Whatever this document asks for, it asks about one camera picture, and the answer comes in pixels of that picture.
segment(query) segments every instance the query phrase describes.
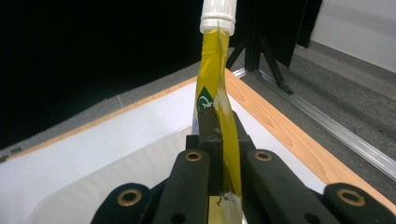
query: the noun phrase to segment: gray carpet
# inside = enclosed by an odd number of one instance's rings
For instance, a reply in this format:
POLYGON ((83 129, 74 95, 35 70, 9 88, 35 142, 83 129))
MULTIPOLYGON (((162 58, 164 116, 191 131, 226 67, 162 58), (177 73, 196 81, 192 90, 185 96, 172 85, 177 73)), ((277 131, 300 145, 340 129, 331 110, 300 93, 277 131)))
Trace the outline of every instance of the gray carpet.
MULTIPOLYGON (((243 67, 242 54, 232 71, 243 67)), ((13 151, 25 150, 59 134, 98 119, 123 106, 137 102, 153 93, 171 87, 197 75, 199 63, 184 68, 167 77, 162 77, 148 85, 127 91, 54 126, 43 133, 0 151, 0 157, 13 151)), ((262 70, 268 71, 262 57, 262 70)), ((290 69, 280 66, 289 87, 307 102, 319 108, 350 131, 363 138, 388 156, 396 159, 396 102, 371 91, 356 82, 350 81, 333 71, 294 54, 290 69)), ((373 165, 327 133, 297 107, 272 91, 261 78, 247 75, 242 78, 253 90, 275 106, 290 120, 296 123, 316 141, 327 148, 335 157, 366 180, 374 188, 396 203, 396 184, 379 172, 373 165)))

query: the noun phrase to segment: green logo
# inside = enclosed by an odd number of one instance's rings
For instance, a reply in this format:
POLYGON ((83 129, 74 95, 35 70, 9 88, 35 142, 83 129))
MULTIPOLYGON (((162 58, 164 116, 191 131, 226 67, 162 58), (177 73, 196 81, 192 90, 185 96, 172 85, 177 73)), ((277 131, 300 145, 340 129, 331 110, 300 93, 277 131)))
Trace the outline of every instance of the green logo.
POLYGON ((206 87, 203 87, 197 100, 198 111, 213 106, 213 99, 206 87))

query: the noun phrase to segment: black stand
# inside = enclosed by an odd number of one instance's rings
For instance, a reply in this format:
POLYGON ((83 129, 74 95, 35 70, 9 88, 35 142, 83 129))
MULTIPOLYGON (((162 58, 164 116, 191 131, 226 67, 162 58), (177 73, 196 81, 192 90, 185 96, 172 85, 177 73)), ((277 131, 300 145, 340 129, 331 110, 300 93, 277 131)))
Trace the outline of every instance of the black stand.
POLYGON ((226 67, 230 69, 242 50, 245 49, 245 70, 249 73, 257 73, 260 69, 260 55, 263 53, 274 76, 276 85, 287 94, 293 94, 282 77, 268 41, 259 34, 259 2, 258 0, 254 0, 254 18, 249 34, 236 46, 227 60, 226 67))

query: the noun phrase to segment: tripod leg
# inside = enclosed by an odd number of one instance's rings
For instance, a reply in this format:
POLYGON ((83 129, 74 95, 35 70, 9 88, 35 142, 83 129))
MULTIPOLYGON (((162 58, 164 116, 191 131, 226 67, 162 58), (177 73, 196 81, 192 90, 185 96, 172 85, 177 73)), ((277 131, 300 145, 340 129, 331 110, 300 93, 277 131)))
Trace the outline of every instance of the tripod leg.
POLYGON ((279 67, 277 66, 275 57, 271 51, 270 46, 268 45, 268 42, 265 38, 258 38, 259 41, 259 46, 260 49, 262 50, 262 53, 264 54, 265 59, 268 62, 268 65, 270 66, 271 72, 274 76, 274 79, 276 81, 276 85, 285 91, 287 94, 292 95, 293 92, 289 89, 289 87, 286 85, 285 80, 282 77, 282 73, 280 73, 279 67))
POLYGON ((242 50, 244 50, 245 46, 247 45, 250 39, 250 35, 245 37, 233 50, 233 53, 227 59, 227 63, 225 64, 226 68, 231 69, 233 64, 235 63, 236 59, 238 59, 239 55, 241 54, 242 50))

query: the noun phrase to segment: black backdrop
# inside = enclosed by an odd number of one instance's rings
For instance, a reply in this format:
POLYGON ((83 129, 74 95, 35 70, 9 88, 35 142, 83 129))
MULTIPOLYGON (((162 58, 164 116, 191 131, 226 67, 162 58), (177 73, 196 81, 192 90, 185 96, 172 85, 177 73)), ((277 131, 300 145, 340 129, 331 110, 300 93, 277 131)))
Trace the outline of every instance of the black backdrop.
MULTIPOLYGON (((288 64, 304 7, 269 2, 276 10, 263 10, 264 31, 278 60, 288 64)), ((198 62, 202 3, 0 2, 0 148, 198 62)), ((238 1, 231 46, 246 35, 251 6, 238 1)))

